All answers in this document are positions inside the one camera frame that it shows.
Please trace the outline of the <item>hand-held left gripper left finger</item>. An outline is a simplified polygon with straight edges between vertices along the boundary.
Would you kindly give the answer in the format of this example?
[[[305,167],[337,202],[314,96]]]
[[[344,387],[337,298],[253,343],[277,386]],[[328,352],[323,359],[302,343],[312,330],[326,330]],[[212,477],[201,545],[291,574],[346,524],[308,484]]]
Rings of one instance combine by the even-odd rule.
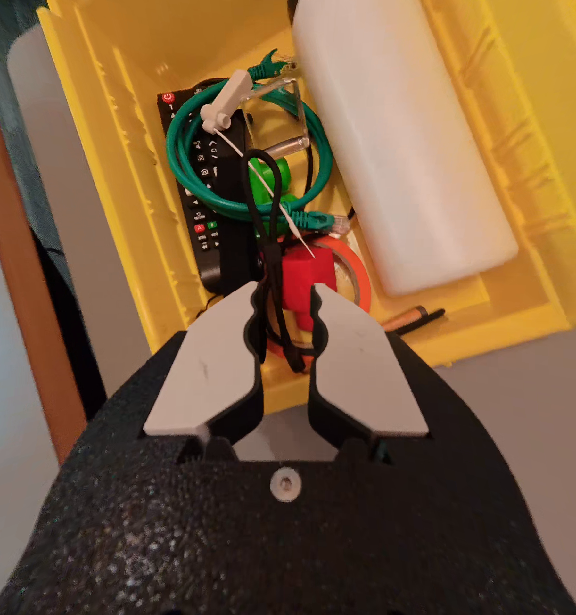
[[[249,282],[185,332],[143,426],[148,437],[219,437],[232,445],[264,412],[261,365],[267,354],[263,288]]]

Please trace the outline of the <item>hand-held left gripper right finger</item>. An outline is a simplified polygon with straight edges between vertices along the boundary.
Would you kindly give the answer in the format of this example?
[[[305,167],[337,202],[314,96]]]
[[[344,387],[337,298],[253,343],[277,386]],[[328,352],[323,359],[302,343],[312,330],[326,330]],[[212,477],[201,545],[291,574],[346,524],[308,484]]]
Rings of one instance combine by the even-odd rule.
[[[348,440],[368,449],[430,430],[382,326],[323,283],[311,288],[313,352],[308,421],[339,450]]]

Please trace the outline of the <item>red plastic block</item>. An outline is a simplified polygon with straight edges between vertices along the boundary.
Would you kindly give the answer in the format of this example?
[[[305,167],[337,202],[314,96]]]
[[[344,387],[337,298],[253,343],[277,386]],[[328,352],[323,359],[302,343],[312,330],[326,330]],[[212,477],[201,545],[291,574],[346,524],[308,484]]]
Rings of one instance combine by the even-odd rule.
[[[333,251],[325,245],[314,245],[310,249],[300,245],[284,254],[282,269],[283,309],[294,314],[300,330],[311,333],[312,286],[322,283],[337,291]]]

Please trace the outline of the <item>black elastic loop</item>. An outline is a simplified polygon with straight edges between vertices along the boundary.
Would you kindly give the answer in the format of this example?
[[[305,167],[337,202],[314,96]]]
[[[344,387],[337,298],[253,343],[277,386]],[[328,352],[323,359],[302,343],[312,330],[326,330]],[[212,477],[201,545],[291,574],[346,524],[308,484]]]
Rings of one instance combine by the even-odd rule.
[[[275,190],[273,191],[271,209],[269,213],[268,230],[264,227],[262,215],[258,210],[252,196],[251,185],[249,180],[248,166],[251,159],[260,159],[265,162],[273,171],[275,177]],[[283,269],[282,248],[278,242],[277,222],[279,218],[281,204],[281,175],[273,158],[263,150],[250,149],[247,150],[241,159],[241,179],[244,185],[244,193],[246,195],[247,209],[255,227],[255,230],[260,235],[260,248],[263,254],[263,261],[266,267],[265,291],[271,296],[273,310],[275,312],[277,326],[279,328],[279,342],[284,352],[284,358],[291,367],[294,373],[303,373],[305,371],[305,361],[302,353],[293,344],[283,313]]]

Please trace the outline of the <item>yellow plastic bin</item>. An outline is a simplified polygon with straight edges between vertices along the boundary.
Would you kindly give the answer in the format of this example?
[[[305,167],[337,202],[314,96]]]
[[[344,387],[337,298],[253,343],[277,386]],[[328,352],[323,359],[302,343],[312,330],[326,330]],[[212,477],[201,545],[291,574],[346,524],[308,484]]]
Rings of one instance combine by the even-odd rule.
[[[48,1],[39,20],[151,353],[211,296],[166,158],[157,95],[294,55],[286,1]],[[423,1],[519,244],[498,268],[383,293],[359,219],[347,235],[379,322],[446,310],[405,340],[430,366],[576,328],[576,1]]]

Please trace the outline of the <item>orange black pencil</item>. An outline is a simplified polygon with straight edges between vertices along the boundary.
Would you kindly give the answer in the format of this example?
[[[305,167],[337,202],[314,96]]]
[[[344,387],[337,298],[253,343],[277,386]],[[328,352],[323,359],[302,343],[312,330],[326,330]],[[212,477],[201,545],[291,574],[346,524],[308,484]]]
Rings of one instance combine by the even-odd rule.
[[[387,321],[381,323],[384,331],[403,336],[441,319],[446,315],[445,309],[428,312],[423,306],[415,306]]]

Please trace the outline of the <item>orange tape roll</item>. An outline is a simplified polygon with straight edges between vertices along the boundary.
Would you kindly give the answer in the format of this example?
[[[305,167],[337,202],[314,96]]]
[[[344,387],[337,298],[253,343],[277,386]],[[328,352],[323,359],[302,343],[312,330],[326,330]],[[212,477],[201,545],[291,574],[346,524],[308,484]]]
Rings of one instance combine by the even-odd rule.
[[[345,242],[329,235],[310,235],[309,239],[309,249],[314,245],[325,245],[332,249],[337,278],[336,292],[351,300],[362,311],[369,313],[372,304],[372,289],[369,274],[361,258]],[[298,240],[285,240],[282,246],[283,256],[287,251],[300,245],[302,244]],[[297,329],[304,332],[297,326],[294,314],[288,310],[284,311],[291,314]]]

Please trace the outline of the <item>black remote control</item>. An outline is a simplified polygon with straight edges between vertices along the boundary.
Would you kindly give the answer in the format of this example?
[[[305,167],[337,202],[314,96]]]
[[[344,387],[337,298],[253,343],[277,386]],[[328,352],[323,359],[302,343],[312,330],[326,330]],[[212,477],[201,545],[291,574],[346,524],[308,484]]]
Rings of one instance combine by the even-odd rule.
[[[161,126],[166,136],[179,109],[193,96],[215,86],[222,78],[198,82],[192,88],[172,90],[156,97]],[[193,175],[205,188],[225,201],[245,205],[239,155],[221,137],[199,127],[193,134],[188,161]],[[228,139],[240,150],[246,146],[246,118],[238,109],[231,117]],[[184,159],[177,141],[172,151],[175,163],[184,174]],[[261,264],[251,221],[233,219],[214,210],[209,201],[184,185],[176,176],[178,194],[185,216],[196,265],[203,287],[212,295],[229,295],[250,281],[261,279]]]

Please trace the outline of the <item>white plastic bottle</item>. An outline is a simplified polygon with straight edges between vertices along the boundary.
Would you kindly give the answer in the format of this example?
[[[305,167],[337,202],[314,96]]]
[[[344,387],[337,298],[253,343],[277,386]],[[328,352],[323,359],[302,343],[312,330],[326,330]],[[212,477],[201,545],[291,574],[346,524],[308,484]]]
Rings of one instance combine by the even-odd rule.
[[[517,256],[421,1],[297,1],[292,37],[386,294]]]

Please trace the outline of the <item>clear plastic piece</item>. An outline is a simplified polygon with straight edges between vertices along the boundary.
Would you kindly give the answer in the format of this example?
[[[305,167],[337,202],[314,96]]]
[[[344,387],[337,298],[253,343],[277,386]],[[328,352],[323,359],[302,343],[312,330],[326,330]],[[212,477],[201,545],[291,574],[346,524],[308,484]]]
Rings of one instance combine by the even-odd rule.
[[[245,101],[251,144],[275,160],[306,151],[313,142],[296,78],[254,83]]]

